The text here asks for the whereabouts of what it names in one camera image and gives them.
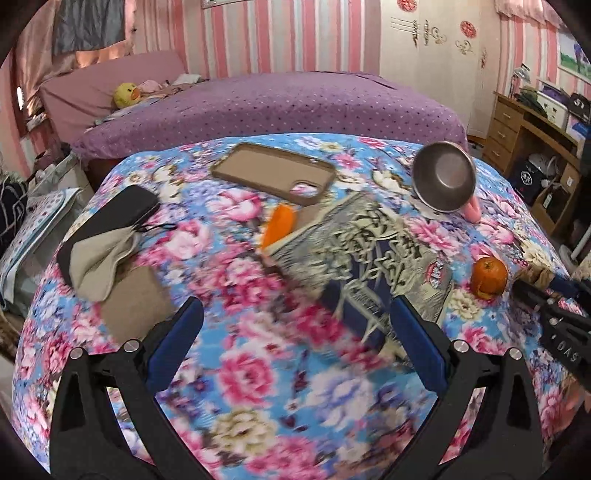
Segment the orange fruit piece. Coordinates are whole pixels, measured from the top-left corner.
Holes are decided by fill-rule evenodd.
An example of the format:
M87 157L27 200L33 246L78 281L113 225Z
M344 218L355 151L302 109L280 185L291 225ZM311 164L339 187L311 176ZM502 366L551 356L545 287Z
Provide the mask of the orange fruit piece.
M507 267L501 260L483 257L472 268L472 293L480 299L492 300L505 291L508 275Z
M296 224L296 212L289 205L283 203L279 204L273 214L271 220L265 227L263 233L261 248L267 248L269 245L278 242L283 237L289 235Z

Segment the painting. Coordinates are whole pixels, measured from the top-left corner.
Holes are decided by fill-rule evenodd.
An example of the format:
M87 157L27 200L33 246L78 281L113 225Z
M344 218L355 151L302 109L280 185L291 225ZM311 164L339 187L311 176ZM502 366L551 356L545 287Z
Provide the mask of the painting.
M587 83L591 83L589 59L570 31L562 28L558 32L558 41L560 43L559 68L583 79Z

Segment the wooden drawer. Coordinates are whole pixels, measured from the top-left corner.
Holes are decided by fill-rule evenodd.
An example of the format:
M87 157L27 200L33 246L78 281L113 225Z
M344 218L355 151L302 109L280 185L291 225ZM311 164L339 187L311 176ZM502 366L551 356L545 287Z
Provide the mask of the wooden drawer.
M486 140L483 155L493 162L501 171L505 171L511 162L511 152L499 145L491 137Z
M517 140L517 133L498 120L493 120L491 128L488 131L488 138L493 138L508 151L512 151L515 146L515 140Z
M509 105L496 101L495 118L513 131L518 132L523 120L523 113L512 109Z

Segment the blue gripper pad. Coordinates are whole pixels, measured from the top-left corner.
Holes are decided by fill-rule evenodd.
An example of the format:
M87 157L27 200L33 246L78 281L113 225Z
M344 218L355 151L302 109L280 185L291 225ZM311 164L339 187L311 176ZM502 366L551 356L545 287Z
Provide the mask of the blue gripper pad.
M152 395L168 388L203 327L203 304L197 298L190 297L179 313L180 317L148 360L146 387Z
M425 388L441 396L447 390L445 360L407 302L402 295L392 299L390 324Z
M576 283L568 278L561 277L560 275L555 275L552 281L550 282L549 287L561 293L568 299L575 299L577 295L580 293Z

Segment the stuffed toy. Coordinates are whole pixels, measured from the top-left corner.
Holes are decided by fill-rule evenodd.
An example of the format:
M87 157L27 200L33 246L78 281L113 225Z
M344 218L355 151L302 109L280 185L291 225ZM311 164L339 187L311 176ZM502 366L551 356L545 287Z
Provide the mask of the stuffed toy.
M139 103L141 94L135 83L122 83L115 90L113 100L117 108L125 108Z

